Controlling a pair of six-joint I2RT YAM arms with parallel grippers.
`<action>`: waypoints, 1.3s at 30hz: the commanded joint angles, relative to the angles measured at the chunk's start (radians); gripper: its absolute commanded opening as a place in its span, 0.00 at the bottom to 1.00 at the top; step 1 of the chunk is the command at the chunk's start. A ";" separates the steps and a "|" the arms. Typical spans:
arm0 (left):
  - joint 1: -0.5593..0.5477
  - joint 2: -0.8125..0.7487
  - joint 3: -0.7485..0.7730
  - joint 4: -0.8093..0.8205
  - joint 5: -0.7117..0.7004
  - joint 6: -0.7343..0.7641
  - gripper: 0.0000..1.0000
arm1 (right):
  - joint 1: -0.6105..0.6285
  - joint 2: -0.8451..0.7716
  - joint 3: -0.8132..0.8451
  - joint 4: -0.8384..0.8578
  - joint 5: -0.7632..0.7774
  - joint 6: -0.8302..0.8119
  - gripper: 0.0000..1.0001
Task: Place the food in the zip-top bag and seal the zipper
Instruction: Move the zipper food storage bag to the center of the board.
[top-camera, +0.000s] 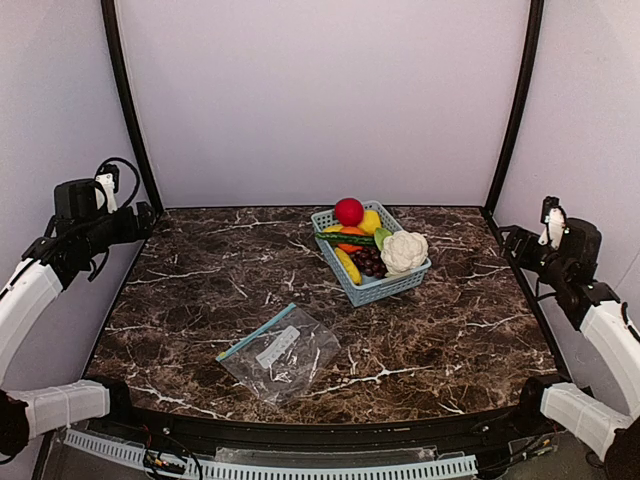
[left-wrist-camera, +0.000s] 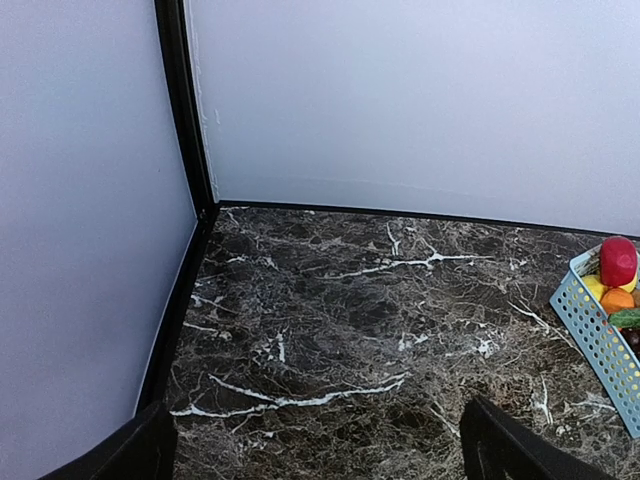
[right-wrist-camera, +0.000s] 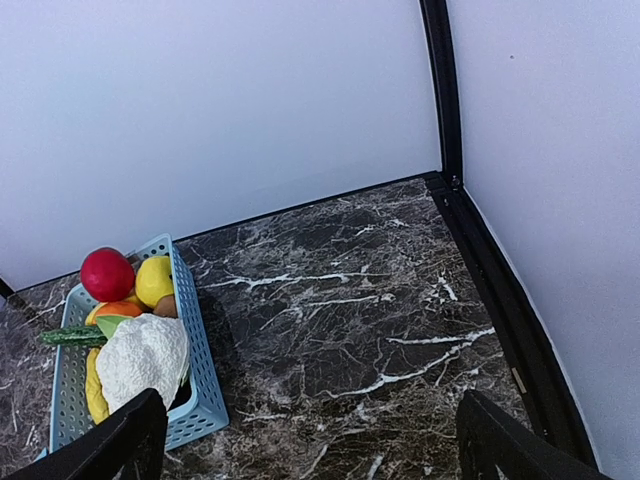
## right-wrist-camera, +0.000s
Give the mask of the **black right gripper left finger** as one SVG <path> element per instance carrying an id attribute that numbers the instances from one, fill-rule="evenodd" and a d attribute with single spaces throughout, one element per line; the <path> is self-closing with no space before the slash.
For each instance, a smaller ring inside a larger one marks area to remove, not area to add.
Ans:
<path id="1" fill-rule="evenodd" d="M 168 417 L 148 388 L 81 438 L 22 468 L 10 479 L 158 479 Z"/>

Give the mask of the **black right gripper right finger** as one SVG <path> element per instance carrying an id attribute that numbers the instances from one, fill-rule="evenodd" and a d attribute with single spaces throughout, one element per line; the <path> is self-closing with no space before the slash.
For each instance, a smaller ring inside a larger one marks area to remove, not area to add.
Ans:
<path id="1" fill-rule="evenodd" d="M 464 479 L 604 479 L 596 469 L 534 435 L 485 395 L 468 390 L 457 409 Z"/>

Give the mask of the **white toy cauliflower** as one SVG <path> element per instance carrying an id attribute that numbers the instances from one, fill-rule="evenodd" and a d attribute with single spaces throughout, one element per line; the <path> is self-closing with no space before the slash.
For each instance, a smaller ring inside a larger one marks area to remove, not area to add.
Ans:
<path id="1" fill-rule="evenodd" d="M 190 340 L 183 321 L 143 313 L 105 316 L 97 326 L 106 337 L 96 371 L 109 412 L 148 388 L 170 408 L 189 370 Z"/>

